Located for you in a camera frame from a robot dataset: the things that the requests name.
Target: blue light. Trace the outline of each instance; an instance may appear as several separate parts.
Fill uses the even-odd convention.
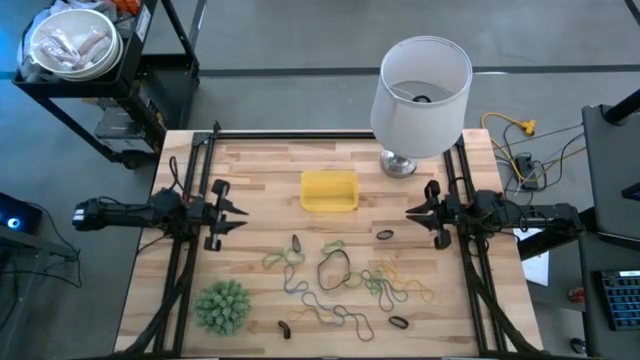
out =
[[[20,227],[20,220],[16,218],[11,218],[7,221],[7,226],[9,227],[9,229],[15,230]]]

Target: caster wheel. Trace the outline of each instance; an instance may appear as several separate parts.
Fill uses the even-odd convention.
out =
[[[584,340],[573,338],[569,344],[571,345],[571,350],[573,350],[574,353],[581,355],[587,353],[587,343]]]

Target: white lamp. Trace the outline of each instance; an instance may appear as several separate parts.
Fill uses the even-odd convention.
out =
[[[462,134],[472,77],[467,54],[446,39],[414,37],[387,52],[371,110],[387,175],[409,176],[416,169],[413,159],[453,146]]]

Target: butcher block tabletop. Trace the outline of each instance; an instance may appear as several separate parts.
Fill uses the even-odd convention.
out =
[[[169,158],[175,156],[182,180],[187,167],[193,131],[169,131],[157,170],[153,192],[169,187],[173,177]],[[465,130],[464,139],[477,189],[502,191],[489,134],[486,130]],[[473,356],[477,346],[469,309],[467,288],[455,228],[453,244],[438,251],[435,232],[405,219],[405,211],[424,202],[423,189],[437,180],[443,192],[448,183],[442,156],[419,161],[416,172],[406,179],[392,179],[381,172],[380,144],[375,140],[217,140],[209,185],[214,179],[231,183],[228,198],[249,216],[229,215],[229,220],[245,220],[247,225],[221,236],[220,252],[202,248],[208,229],[201,231],[191,305],[185,329],[182,356],[185,357],[436,357]],[[194,189],[198,188],[203,156],[196,167]],[[460,169],[456,163],[457,173]],[[300,178],[303,171],[348,170],[357,173],[359,204],[356,210],[312,213],[300,205]],[[461,198],[466,199],[460,186]],[[208,194],[207,201],[215,202]],[[392,230],[388,240],[376,239],[382,230]],[[284,291],[283,261],[269,268],[263,258],[292,246],[297,235],[305,260],[295,266],[290,288],[306,280],[309,291],[327,307],[343,305],[350,313],[345,324],[321,323],[315,312],[302,303],[302,292]],[[145,229],[139,246],[162,235]],[[363,284],[350,288],[337,285],[347,271],[342,254],[325,260],[322,249],[344,242],[350,270],[378,270],[395,280],[408,299],[390,303]],[[490,240],[489,259],[500,305],[514,325],[534,346],[541,339],[513,237],[500,234]],[[171,240],[146,248],[135,261],[115,350],[129,346],[146,327],[161,302]],[[221,337],[197,326],[193,302],[201,290],[221,280],[237,280],[250,295],[252,309],[241,329],[233,336]],[[350,282],[357,285],[357,279]],[[315,300],[306,295],[309,303]],[[165,347],[170,347],[178,306],[169,321]],[[322,312],[322,319],[331,316]],[[408,320],[405,330],[391,325],[391,316]],[[490,348],[495,348],[488,312],[483,309],[485,331]],[[284,339],[278,321],[291,328]]]

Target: yellow plastic box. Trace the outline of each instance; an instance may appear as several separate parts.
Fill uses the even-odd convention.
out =
[[[352,211],[358,207],[358,176],[353,171],[305,171],[300,204],[307,211]]]

